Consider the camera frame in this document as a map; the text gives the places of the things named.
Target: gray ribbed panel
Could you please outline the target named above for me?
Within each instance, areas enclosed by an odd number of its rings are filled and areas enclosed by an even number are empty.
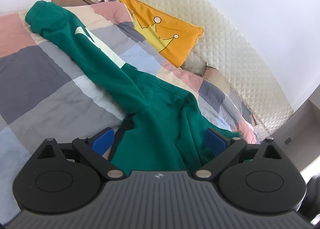
[[[311,229],[296,212],[263,217],[230,206],[210,182],[185,171],[135,171],[108,182],[101,194],[77,211],[41,216],[22,211],[8,229]]]

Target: bedding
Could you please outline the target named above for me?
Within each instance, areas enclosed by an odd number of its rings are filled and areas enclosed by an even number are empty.
[[[252,123],[216,86],[164,59],[134,30],[120,2],[67,8],[124,62],[191,92],[212,124],[256,143]],[[31,32],[25,12],[0,17],[0,223],[18,212],[12,182],[45,138],[59,143],[118,130],[127,113],[56,45]]]
[[[177,19],[138,0],[119,0],[132,15],[141,33],[171,64],[180,67],[203,34],[202,27]]]
[[[263,139],[293,114],[279,83],[258,52],[208,0],[139,0],[167,14],[204,28],[183,69],[203,76],[216,68],[252,112],[255,131]]]

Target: triangular cutout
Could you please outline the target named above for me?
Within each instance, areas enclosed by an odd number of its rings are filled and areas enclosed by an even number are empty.
[[[47,159],[47,158],[54,158],[56,154],[52,148],[52,145],[47,145],[44,147],[43,151],[39,154],[38,159]]]
[[[267,146],[266,151],[264,153],[264,157],[270,159],[282,159],[279,153],[272,145]]]

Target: sweatshirt sleeve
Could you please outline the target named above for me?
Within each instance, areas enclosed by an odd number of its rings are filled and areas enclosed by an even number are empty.
[[[135,83],[122,71],[125,62],[70,11],[38,1],[26,14],[31,30],[69,54],[89,79],[109,91],[133,114],[147,106]]]

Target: white logo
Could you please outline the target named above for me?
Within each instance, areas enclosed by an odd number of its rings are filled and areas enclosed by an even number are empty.
[[[164,175],[161,173],[157,173],[157,174],[155,174],[155,177],[158,179],[161,179],[162,177],[164,177]]]

